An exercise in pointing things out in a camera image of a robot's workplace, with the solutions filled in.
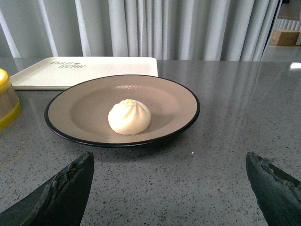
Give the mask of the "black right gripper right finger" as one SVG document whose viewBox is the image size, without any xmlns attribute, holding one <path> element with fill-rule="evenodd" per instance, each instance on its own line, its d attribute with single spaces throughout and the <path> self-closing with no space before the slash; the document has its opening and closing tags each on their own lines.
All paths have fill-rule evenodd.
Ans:
<svg viewBox="0 0 301 226">
<path fill-rule="evenodd" d="M 246 155 L 246 171 L 267 224 L 299 226 L 301 182 L 254 152 Z"/>
</svg>

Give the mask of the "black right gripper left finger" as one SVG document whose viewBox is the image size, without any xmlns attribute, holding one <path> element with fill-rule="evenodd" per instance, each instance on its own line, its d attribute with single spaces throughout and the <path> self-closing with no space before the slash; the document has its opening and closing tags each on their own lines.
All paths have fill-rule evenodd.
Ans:
<svg viewBox="0 0 301 226">
<path fill-rule="evenodd" d="M 85 152 L 0 214 L 2 226 L 78 226 L 90 194 L 94 155 Z"/>
</svg>

